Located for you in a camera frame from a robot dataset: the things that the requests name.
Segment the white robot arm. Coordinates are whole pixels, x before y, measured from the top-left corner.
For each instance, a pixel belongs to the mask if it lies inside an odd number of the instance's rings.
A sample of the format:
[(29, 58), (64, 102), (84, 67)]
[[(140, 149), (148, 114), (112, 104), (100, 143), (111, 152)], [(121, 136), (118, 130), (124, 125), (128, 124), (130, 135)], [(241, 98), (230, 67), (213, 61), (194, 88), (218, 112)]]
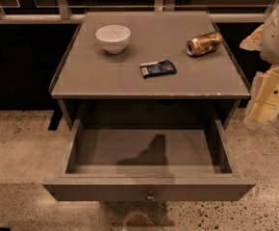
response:
[(271, 64), (266, 72), (256, 73), (245, 110), (244, 124), (257, 129), (279, 115), (279, 4), (240, 48), (259, 51), (261, 59)]

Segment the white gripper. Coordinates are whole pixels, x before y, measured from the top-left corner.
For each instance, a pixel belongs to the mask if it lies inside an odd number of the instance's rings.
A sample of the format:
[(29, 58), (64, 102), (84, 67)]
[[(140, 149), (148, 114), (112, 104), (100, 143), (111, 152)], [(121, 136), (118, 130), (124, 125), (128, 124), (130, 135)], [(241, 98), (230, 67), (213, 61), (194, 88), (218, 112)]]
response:
[[(259, 26), (243, 39), (240, 48), (259, 51), (263, 28)], [(274, 64), (266, 73), (256, 73), (250, 95), (243, 119), (248, 128), (260, 128), (279, 115), (279, 65)]]

